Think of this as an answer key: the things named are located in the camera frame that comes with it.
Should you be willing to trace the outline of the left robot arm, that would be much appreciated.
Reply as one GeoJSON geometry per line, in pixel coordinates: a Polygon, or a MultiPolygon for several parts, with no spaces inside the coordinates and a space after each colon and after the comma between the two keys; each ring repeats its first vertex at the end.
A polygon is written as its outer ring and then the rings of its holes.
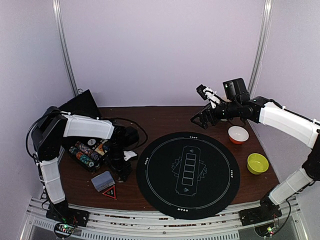
{"type": "Polygon", "coordinates": [[[125,159],[128,147],[138,144],[138,131],[131,126],[115,123],[113,118],[93,118],[49,107],[29,128],[26,139],[32,140],[33,158],[46,190],[50,210],[61,222],[72,218],[62,187],[59,158],[60,148],[69,137],[96,138],[105,141],[106,153],[101,157],[121,181],[126,181],[132,166],[125,159]]]}

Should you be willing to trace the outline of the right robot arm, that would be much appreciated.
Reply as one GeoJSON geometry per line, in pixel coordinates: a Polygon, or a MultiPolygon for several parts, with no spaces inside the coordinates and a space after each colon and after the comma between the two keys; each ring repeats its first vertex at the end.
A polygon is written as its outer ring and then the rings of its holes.
{"type": "Polygon", "coordinates": [[[209,103],[197,107],[190,121],[203,129],[215,126],[220,120],[240,118],[268,127],[268,131],[256,128],[262,147],[271,157],[271,163],[279,173],[285,172],[285,165],[293,164],[297,170],[283,178],[275,186],[256,210],[259,220],[268,220],[277,205],[294,194],[300,196],[298,203],[302,212],[320,214],[320,97],[304,95],[300,100],[292,100],[289,106],[297,104],[293,110],[287,109],[274,99],[257,96],[240,101],[234,97],[224,101],[215,94],[205,97],[209,103]],[[276,130],[280,133],[267,136],[276,130]]]}

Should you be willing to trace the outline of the deck of blue cards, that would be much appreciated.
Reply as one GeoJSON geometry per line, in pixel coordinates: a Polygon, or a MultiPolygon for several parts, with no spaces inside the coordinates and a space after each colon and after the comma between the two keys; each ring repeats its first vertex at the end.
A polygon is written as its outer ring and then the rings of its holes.
{"type": "Polygon", "coordinates": [[[105,171],[91,179],[94,188],[101,192],[116,184],[112,174],[109,171],[105,171]]]}

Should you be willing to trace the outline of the red black triangular token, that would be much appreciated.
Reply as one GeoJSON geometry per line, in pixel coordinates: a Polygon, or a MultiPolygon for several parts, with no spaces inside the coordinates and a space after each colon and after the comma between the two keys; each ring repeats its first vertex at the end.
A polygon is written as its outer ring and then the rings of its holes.
{"type": "Polygon", "coordinates": [[[111,198],[113,200],[116,200],[117,199],[116,186],[115,185],[111,186],[110,188],[105,190],[102,194],[104,196],[106,196],[106,197],[109,197],[109,198],[111,198]]]}

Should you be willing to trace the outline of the patterned ceramic mug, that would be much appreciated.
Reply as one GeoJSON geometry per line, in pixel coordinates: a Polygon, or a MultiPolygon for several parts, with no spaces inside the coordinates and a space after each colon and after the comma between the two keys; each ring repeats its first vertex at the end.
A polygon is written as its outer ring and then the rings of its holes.
{"type": "MultiPolygon", "coordinates": [[[[226,97],[225,95],[223,95],[223,96],[221,97],[221,100],[220,100],[220,101],[221,101],[221,102],[230,102],[230,100],[227,99],[227,97],[226,97]]],[[[229,119],[224,118],[224,119],[221,119],[221,121],[222,121],[222,122],[228,122],[229,119]]]]}

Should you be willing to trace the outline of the poker chip rows in case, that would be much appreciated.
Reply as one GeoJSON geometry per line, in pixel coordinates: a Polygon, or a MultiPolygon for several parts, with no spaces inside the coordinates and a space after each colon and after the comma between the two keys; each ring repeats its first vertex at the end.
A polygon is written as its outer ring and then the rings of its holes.
{"type": "Polygon", "coordinates": [[[80,141],[71,146],[69,152],[88,168],[99,165],[101,155],[80,141]]]}

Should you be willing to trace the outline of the orange white bowl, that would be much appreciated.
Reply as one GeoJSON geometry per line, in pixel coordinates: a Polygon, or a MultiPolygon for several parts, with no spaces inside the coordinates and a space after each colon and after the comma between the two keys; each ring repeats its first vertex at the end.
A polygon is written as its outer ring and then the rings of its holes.
{"type": "Polygon", "coordinates": [[[229,140],[236,145],[241,145],[249,139],[247,130],[240,126],[231,126],[228,129],[229,140]]]}

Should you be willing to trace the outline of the black poker chip case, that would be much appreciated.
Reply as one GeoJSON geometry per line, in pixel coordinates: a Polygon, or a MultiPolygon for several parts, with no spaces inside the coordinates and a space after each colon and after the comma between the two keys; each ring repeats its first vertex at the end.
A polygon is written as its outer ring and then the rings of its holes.
{"type": "Polygon", "coordinates": [[[95,171],[105,160],[115,166],[124,160],[125,128],[102,117],[89,89],[58,109],[68,120],[62,146],[88,170],[95,171]]]}

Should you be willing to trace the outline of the white dealer button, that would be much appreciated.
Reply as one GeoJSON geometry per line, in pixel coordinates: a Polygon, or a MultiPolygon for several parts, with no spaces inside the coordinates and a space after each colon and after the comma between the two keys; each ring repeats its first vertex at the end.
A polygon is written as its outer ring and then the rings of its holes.
{"type": "Polygon", "coordinates": [[[90,139],[87,143],[88,143],[89,146],[93,146],[96,143],[96,140],[95,139],[90,139]]]}

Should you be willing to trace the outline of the round black poker mat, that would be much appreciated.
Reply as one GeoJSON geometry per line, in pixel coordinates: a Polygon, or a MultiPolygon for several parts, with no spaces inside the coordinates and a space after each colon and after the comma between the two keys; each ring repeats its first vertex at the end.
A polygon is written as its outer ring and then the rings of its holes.
{"type": "Polygon", "coordinates": [[[218,140],[176,132],[140,154],[136,179],[144,198],[176,219],[199,220],[220,213],[235,199],[241,181],[236,158],[218,140]]]}

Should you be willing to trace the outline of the yellow green bowl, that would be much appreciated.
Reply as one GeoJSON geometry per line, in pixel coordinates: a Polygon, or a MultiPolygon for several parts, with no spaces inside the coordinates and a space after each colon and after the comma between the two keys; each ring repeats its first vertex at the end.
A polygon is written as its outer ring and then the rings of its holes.
{"type": "Polygon", "coordinates": [[[269,161],[262,154],[252,153],[247,158],[247,169],[254,175],[260,175],[269,169],[269,161]]]}

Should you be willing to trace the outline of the aluminium front rail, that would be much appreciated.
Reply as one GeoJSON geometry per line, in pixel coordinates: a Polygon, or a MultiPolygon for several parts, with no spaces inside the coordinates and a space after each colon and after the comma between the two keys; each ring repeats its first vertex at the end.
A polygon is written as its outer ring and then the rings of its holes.
{"type": "Polygon", "coordinates": [[[78,227],[71,240],[260,240],[257,231],[271,224],[284,225],[273,240],[308,240],[302,213],[295,198],[281,204],[281,217],[244,226],[239,212],[255,208],[258,201],[233,204],[214,217],[182,220],[159,211],[116,210],[72,205],[89,212],[85,227],[78,227]]]}

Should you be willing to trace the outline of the right aluminium post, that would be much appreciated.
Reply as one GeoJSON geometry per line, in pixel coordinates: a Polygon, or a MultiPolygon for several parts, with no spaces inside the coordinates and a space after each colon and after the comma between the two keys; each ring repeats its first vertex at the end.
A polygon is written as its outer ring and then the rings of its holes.
{"type": "Polygon", "coordinates": [[[266,50],[267,41],[269,38],[273,4],[274,4],[273,0],[264,1],[256,55],[255,55],[255,59],[254,59],[254,63],[253,63],[253,67],[250,75],[249,85],[248,85],[248,91],[251,98],[255,96],[255,92],[258,86],[258,81],[259,81],[260,72],[262,68],[263,55],[266,50]]]}

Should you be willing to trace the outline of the aluminium post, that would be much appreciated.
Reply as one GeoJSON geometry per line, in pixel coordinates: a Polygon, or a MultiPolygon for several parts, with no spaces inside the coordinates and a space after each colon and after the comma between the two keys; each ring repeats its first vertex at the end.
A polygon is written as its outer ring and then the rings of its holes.
{"type": "Polygon", "coordinates": [[[248,85],[248,91],[251,98],[255,96],[255,92],[258,86],[258,81],[259,81],[260,72],[262,68],[263,55],[266,50],[267,41],[269,38],[273,4],[274,4],[273,0],[264,1],[256,55],[255,55],[255,59],[254,59],[254,63],[253,63],[253,67],[250,75],[249,85],[248,85]]]}
{"type": "Polygon", "coordinates": [[[71,87],[71,91],[73,95],[76,97],[79,93],[78,93],[77,83],[74,77],[74,72],[72,69],[72,64],[71,64],[70,55],[68,51],[64,24],[63,24],[63,16],[61,12],[61,3],[59,0],[53,0],[52,6],[53,6],[53,13],[54,13],[56,25],[57,25],[60,46],[62,50],[63,62],[64,62],[64,66],[67,73],[67,78],[71,87]]]}

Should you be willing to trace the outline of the left aluminium post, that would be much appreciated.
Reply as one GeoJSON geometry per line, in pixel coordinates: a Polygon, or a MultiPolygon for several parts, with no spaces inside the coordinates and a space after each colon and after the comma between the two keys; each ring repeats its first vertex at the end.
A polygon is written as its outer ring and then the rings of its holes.
{"type": "Polygon", "coordinates": [[[72,69],[72,64],[71,64],[70,55],[68,51],[64,24],[63,24],[63,16],[61,12],[61,3],[59,0],[53,0],[52,6],[53,6],[53,13],[54,13],[56,25],[57,25],[60,46],[62,50],[63,62],[64,62],[64,66],[67,73],[67,78],[71,87],[71,91],[73,95],[76,97],[79,93],[78,93],[77,83],[74,77],[74,72],[72,69]]]}

